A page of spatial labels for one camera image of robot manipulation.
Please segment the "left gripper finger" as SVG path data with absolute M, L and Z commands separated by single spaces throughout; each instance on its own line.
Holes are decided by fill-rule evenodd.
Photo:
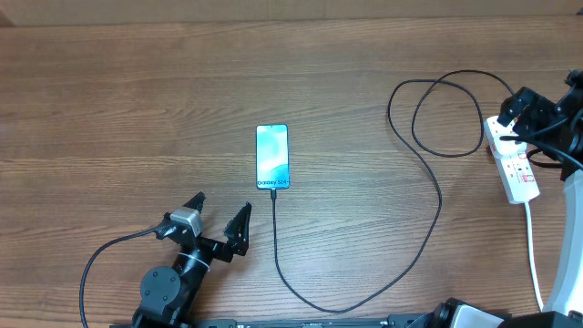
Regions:
M 182 208 L 184 210 L 196 211 L 198 213 L 201 213 L 205 199 L 206 199 L 205 194 L 202 191 L 200 191 L 194 197 L 192 197 L 190 200 L 185 202 L 182 205 Z
M 247 202 L 228 223 L 223 232 L 228 239 L 227 244 L 230 250 L 240 256 L 245 256 L 249 249 L 250 219 L 251 204 Z

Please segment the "blue Galaxy smartphone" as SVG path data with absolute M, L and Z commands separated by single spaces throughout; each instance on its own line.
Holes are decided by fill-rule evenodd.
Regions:
M 256 186 L 283 190 L 291 185 L 289 129 L 285 124 L 256 127 Z

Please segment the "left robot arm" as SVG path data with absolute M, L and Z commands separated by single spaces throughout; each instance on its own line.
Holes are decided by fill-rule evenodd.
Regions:
M 251 204 L 246 203 L 227 224 L 227 240 L 217 241 L 202 235 L 205 199 L 203 192 L 197 193 L 180 208 L 165 213 L 154 230 L 157 239 L 168 238 L 180 250 L 172 265 L 156 267 L 143 277 L 133 327 L 191 327 L 189 312 L 212 262 L 229 263 L 247 253 Z

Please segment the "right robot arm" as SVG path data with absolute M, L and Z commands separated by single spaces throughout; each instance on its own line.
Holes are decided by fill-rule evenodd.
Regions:
M 524 207 L 540 194 L 530 158 L 548 156 L 560 168 L 566 219 L 556 278 L 548 299 L 537 299 L 538 313 L 516 317 L 480 310 L 455 299 L 440 304 L 430 327 L 579 327 L 582 324 L 582 74 L 568 73 L 568 92 L 553 102 L 521 87 L 482 123 L 506 198 Z

